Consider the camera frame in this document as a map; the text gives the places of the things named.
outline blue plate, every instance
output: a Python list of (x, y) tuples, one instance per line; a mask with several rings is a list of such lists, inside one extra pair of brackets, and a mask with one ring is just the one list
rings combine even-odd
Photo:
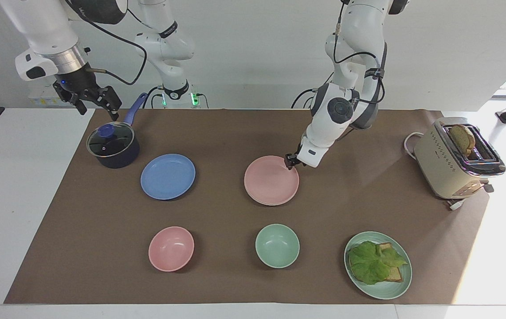
[(141, 175), (141, 186), (148, 196), (169, 200), (190, 189), (194, 179), (196, 167), (188, 157), (166, 154), (148, 163)]

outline toasted bread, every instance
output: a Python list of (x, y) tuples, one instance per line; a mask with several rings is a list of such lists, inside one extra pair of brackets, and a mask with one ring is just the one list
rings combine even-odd
[[(379, 244), (379, 248), (381, 250), (385, 250), (387, 248), (392, 247), (393, 245), (390, 242), (384, 242), (382, 244)], [(385, 281), (390, 281), (393, 283), (403, 282), (403, 275), (401, 275), (399, 267), (391, 267), (389, 276), (385, 279)]]
[(466, 157), (470, 156), (475, 147), (475, 136), (470, 129), (464, 125), (457, 124), (451, 127), (448, 132), (460, 152)]

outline blue pot handle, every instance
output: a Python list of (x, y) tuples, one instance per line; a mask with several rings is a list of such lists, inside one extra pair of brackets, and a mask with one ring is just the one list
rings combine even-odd
[(146, 101), (148, 94), (141, 93), (139, 95), (139, 98), (135, 101), (133, 106), (131, 106), (131, 109), (127, 112), (127, 116), (125, 117), (125, 123), (128, 125), (133, 125), (133, 121), (135, 120), (135, 114), (141, 107), (141, 105)]

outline green bowl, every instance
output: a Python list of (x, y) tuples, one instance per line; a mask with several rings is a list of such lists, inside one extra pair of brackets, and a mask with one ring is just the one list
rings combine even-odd
[[(383, 242), (390, 242), (393, 248), (396, 250), (399, 255), (403, 256), (404, 260), (408, 263), (408, 265), (403, 265), (399, 267), (400, 273), (403, 276), (402, 283), (391, 283), (387, 281), (383, 281), (380, 283), (376, 283), (373, 285), (368, 285), (363, 283), (362, 281), (358, 281), (352, 273), (352, 270), (349, 266), (348, 261), (348, 251), (354, 247), (358, 246), (364, 241), (370, 241), (375, 244), (382, 244)], [(364, 293), (368, 294), (371, 297), (377, 299), (395, 299), (403, 295), (403, 293), (407, 292), (408, 287), (411, 285), (412, 281), (412, 266), (411, 260), (408, 258), (407, 252), (396, 242), (394, 239), (390, 238), (386, 234), (381, 234), (378, 232), (362, 232), (355, 235), (352, 239), (349, 240), (347, 246), (344, 251), (344, 263), (345, 269), (348, 271), (349, 278), (353, 281), (353, 283)]]
[(300, 241), (288, 226), (271, 224), (257, 234), (255, 249), (259, 259), (267, 266), (285, 268), (298, 258)]

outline saucepan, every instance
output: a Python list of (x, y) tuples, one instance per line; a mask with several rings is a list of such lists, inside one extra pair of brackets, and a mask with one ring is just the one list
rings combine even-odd
[(139, 95), (124, 122), (101, 125), (89, 135), (87, 150), (104, 166), (119, 169), (131, 164), (139, 155), (141, 147), (132, 125), (135, 114), (147, 96), (146, 93)]

